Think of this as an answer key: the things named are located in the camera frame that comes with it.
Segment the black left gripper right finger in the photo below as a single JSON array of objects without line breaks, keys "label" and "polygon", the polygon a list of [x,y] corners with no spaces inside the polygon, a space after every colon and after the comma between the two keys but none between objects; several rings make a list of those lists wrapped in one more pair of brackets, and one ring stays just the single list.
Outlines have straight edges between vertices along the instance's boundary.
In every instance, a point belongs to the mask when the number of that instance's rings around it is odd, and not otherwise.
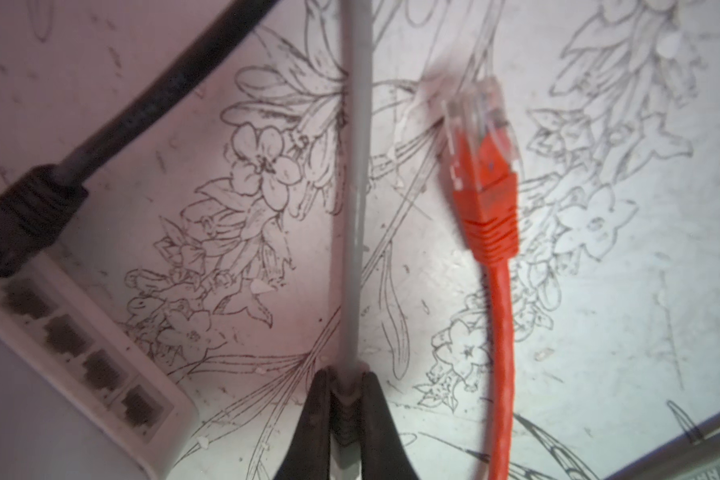
[{"label": "black left gripper right finger", "polygon": [[375,373],[362,375],[359,411],[362,479],[418,480]]}]

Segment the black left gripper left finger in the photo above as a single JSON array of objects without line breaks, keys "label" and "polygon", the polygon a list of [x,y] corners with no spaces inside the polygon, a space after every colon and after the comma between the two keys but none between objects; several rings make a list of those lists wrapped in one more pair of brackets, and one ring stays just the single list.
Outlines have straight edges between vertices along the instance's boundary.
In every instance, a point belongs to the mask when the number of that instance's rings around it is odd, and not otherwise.
[{"label": "black left gripper left finger", "polygon": [[296,429],[274,480],[330,478],[331,372],[318,371],[311,382]]}]

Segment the white network switch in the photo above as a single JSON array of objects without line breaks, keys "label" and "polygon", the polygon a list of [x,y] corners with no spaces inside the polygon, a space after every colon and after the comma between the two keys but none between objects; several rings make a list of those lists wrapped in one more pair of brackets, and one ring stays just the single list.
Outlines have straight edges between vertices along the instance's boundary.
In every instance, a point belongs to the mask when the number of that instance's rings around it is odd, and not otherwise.
[{"label": "white network switch", "polygon": [[48,257],[0,279],[0,479],[165,479],[198,423]]}]

